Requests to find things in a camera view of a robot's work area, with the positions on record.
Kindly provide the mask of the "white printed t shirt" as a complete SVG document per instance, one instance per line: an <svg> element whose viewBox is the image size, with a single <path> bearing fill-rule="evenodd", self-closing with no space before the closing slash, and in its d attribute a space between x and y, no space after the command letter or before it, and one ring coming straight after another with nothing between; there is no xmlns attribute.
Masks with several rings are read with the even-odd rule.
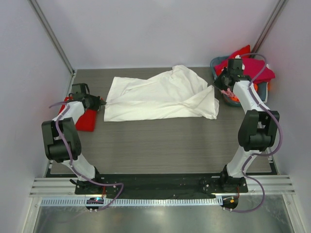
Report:
<svg viewBox="0 0 311 233"><path fill-rule="evenodd" d="M216 120L214 87L184 65L146 80L114 77L107 95L105 122L204 117Z"/></svg>

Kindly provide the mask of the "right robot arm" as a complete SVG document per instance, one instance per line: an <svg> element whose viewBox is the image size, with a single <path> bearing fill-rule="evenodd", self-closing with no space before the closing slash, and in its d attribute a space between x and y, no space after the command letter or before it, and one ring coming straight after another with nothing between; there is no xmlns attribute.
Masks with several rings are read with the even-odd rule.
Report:
<svg viewBox="0 0 311 233"><path fill-rule="evenodd" d="M238 99L245 116L238 132L239 147L223 168L220 177L210 184L215 193L247 192L246 171L258 156L274 145L279 113L271 111L257 94L253 80L243 73L241 58L229 59L227 67L213 85L222 91L231 91Z"/></svg>

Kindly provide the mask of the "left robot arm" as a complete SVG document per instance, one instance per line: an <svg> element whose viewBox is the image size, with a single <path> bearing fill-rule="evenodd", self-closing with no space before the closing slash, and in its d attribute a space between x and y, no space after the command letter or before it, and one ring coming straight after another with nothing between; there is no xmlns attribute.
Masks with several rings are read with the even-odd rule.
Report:
<svg viewBox="0 0 311 233"><path fill-rule="evenodd" d="M78 132L95 130L97 114L105 104L100 96L90 94L86 83L73 84L62 102L50 106L60 106L58 115L41 124L48 160L69 168L78 178L76 185L86 185L92 194L102 191L103 182L96 167L83 156Z"/></svg>

